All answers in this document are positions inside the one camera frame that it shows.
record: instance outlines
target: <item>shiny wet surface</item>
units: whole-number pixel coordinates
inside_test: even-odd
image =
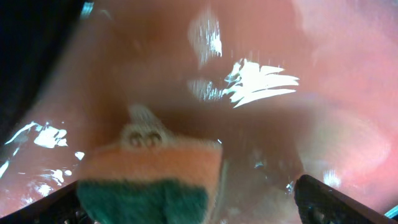
[[[222,56],[200,67],[188,30],[209,8]],[[33,129],[5,146],[0,214],[74,181],[76,152],[117,139],[133,103],[175,133],[222,142],[215,223],[297,223],[287,186],[304,173],[386,212],[398,204],[397,10],[390,1],[95,2],[16,127],[48,122],[67,130],[68,146],[39,146]],[[299,77],[297,92],[238,108],[194,97],[190,80],[222,88],[241,58]]]

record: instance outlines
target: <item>dark green patch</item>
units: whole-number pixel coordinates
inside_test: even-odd
[[[77,195],[89,216],[106,224],[200,224],[208,205],[204,187],[178,180],[82,180]]]

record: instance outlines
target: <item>green fabric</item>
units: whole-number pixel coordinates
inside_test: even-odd
[[[89,216],[103,224],[201,224],[208,205],[204,187],[178,180],[82,180],[77,195]]]

